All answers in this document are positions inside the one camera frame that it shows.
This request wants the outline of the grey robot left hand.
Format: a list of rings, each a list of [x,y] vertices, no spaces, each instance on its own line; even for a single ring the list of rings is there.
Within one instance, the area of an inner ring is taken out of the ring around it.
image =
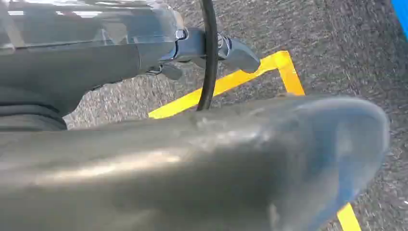
[[[0,3],[3,231],[314,231],[375,177],[389,150],[379,106],[286,96],[210,109],[218,62],[260,59],[162,0]],[[82,97],[137,75],[205,69],[195,112],[68,130]]]

